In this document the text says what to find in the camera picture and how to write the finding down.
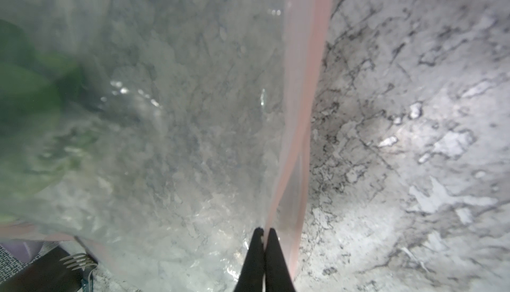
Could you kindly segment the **green chinese cabbage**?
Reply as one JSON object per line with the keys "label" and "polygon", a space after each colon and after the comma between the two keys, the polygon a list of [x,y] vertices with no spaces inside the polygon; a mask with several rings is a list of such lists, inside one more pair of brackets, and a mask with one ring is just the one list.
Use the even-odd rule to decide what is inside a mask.
{"label": "green chinese cabbage", "polygon": [[78,167],[104,125],[87,105],[86,76],[73,54],[39,48],[1,21],[1,222],[9,200],[26,200]]}

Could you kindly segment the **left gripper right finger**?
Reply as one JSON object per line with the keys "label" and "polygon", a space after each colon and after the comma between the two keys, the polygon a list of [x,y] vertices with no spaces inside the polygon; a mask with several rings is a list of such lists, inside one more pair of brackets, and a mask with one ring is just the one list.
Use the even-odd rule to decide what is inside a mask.
{"label": "left gripper right finger", "polygon": [[265,283],[268,292],[296,292],[275,229],[268,232],[265,249]]}

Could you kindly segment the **clear zip-top bag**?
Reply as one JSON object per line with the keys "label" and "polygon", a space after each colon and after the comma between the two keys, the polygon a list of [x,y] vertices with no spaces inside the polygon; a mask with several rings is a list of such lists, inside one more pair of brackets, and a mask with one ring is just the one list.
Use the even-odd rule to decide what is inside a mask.
{"label": "clear zip-top bag", "polygon": [[76,241],[142,291],[227,291],[256,228],[289,273],[332,0],[1,0],[73,54],[98,139],[58,184],[9,200],[1,241]]}

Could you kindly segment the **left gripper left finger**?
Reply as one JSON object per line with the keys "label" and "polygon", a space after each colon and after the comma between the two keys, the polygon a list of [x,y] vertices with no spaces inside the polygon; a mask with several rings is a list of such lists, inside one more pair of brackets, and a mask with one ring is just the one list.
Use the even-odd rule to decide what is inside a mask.
{"label": "left gripper left finger", "polygon": [[264,279],[264,230],[253,232],[234,292],[262,292]]}

